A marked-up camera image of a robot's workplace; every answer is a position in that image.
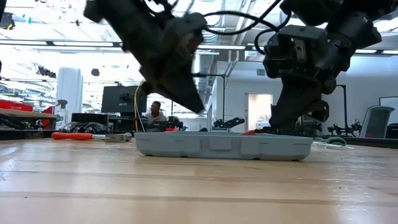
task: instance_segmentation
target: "ceiling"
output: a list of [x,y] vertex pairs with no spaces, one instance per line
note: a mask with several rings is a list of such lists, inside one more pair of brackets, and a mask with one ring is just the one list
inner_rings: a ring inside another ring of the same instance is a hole
[[[192,12],[214,12],[219,10],[241,11],[254,16],[260,16],[274,0],[196,0],[191,8]],[[181,0],[174,9],[176,16],[181,16],[188,8],[190,1]],[[83,10],[85,0],[8,0],[6,12],[12,13],[16,26],[13,30],[0,29],[0,39],[9,40],[52,40],[52,41],[87,41],[87,42],[120,42],[119,37],[110,28],[106,22],[95,24],[83,17]],[[155,10],[162,10],[161,7],[156,6],[153,2],[149,6]],[[375,26],[382,31],[383,42],[372,46],[374,49],[398,49],[398,21],[396,19],[397,12],[384,16],[380,21],[375,22]],[[266,20],[279,25],[283,20],[283,14],[277,7],[266,17]],[[212,16],[207,17],[209,25],[213,25],[214,29],[224,32],[231,32],[242,29],[248,26],[251,21],[234,16]],[[289,24],[301,25],[302,23],[293,18]],[[255,36],[266,29],[262,25],[257,25],[249,32],[228,36],[228,35],[214,35],[204,32],[204,44],[223,44],[223,45],[251,45]],[[263,35],[260,38],[260,43],[264,44],[269,39],[270,35]],[[6,65],[9,70],[8,74],[2,71],[2,76],[9,76],[11,78],[20,77],[25,79],[14,80],[12,85],[0,84],[0,91],[3,97],[10,97],[18,88],[24,89],[24,94],[29,94],[37,97],[38,101],[51,103],[55,97],[56,83],[55,79],[47,83],[38,82],[42,80],[43,76],[37,74],[37,66],[43,66],[53,72],[58,72],[60,66],[74,65],[81,68],[85,76],[85,90],[87,95],[85,97],[86,110],[98,111],[101,106],[101,94],[104,85],[115,85],[114,82],[122,82],[126,85],[136,85],[142,80],[142,76],[137,72],[139,65],[131,54],[123,54],[121,49],[107,49],[103,50],[95,48],[92,50],[85,50],[83,48],[76,49],[38,49],[33,47],[1,47],[2,54],[0,59],[3,61],[3,66]],[[262,55],[255,52],[248,54],[247,52],[236,50],[198,50],[196,66],[193,66],[196,72],[202,73],[228,73],[231,78],[239,78],[240,71],[252,71],[256,73],[258,69],[264,69],[261,63]],[[230,71],[223,70],[227,65],[231,65],[233,60],[238,62],[233,63]],[[247,62],[247,60],[255,60],[256,62]],[[93,77],[91,69],[100,69],[101,75]],[[206,103],[210,97],[211,86],[214,79],[196,78],[198,92],[202,100]],[[153,100],[163,102],[163,106],[167,113],[171,109],[171,101],[160,96],[152,96],[149,99],[149,104]],[[180,113],[188,113],[188,110],[174,106],[174,111]]]

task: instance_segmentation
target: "gray plastic tray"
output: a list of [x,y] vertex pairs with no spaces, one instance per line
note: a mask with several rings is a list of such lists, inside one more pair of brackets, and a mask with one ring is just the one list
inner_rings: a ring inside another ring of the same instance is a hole
[[239,133],[134,133],[138,150],[147,156],[210,159],[299,161],[311,153],[312,138]]

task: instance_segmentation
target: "man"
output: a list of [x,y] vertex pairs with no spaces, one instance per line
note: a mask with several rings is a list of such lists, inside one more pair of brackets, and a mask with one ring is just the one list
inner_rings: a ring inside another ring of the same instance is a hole
[[[154,121],[167,121],[167,118],[160,112],[160,104],[159,101],[155,101],[150,106],[150,113],[147,113],[145,117],[148,119],[148,124],[152,124]],[[149,132],[157,132],[162,131],[157,128],[147,129]]]

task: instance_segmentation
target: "desk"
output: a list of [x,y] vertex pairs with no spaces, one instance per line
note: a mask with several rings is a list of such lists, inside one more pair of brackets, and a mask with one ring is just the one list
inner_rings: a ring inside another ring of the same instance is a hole
[[25,118],[25,119],[48,119],[50,121],[50,129],[55,130],[57,125],[57,115],[47,114],[47,113],[35,113],[28,111],[19,111],[19,110],[9,110],[9,109],[1,109],[0,114],[13,116],[15,118]]
[[303,162],[142,156],[134,141],[0,142],[0,223],[396,223],[398,151]]

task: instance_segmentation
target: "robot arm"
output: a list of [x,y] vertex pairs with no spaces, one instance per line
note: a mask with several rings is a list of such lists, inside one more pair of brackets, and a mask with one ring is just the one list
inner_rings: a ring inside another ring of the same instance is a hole
[[[292,133],[303,114],[326,121],[329,108],[322,94],[333,93],[336,77],[349,69],[357,49],[381,41],[373,21],[397,6],[393,0],[284,0],[283,12],[294,12],[307,26],[286,26],[264,47],[268,77],[283,84],[270,125]],[[315,27],[325,22],[326,29]]]
[[174,17],[167,0],[153,1],[165,11],[152,11],[145,0],[92,0],[87,1],[84,16],[94,22],[106,20],[114,29],[122,49],[140,63],[146,79],[141,87],[147,95],[161,94],[199,113],[204,106],[191,69],[207,21],[199,13]]

